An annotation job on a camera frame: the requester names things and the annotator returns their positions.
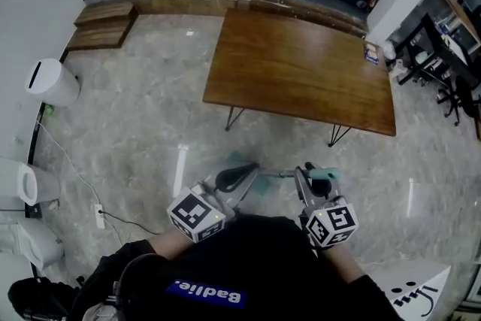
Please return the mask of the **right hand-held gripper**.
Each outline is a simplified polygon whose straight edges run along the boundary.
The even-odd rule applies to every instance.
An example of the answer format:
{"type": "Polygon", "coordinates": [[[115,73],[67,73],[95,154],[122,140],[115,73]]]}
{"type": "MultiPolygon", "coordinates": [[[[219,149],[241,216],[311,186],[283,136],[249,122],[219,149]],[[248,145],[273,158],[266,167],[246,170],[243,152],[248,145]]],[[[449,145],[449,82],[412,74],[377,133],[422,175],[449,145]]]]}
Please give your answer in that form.
{"type": "Polygon", "coordinates": [[[330,200],[321,208],[300,215],[304,233],[315,248],[329,249],[347,241],[358,229],[354,207],[343,196],[336,179],[313,180],[300,167],[294,170],[300,199],[306,208],[318,208],[320,199],[330,200]]]}

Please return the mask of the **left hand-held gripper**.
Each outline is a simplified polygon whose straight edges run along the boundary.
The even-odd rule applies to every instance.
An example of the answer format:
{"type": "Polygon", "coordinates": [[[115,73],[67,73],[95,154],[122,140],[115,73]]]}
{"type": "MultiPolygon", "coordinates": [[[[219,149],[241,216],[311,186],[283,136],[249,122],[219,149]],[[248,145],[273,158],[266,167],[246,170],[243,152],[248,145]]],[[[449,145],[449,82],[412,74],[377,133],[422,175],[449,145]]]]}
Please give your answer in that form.
{"type": "Polygon", "coordinates": [[[218,173],[214,187],[204,182],[183,187],[169,205],[172,224],[194,243],[223,230],[259,175],[256,162],[239,163],[218,173]]]}

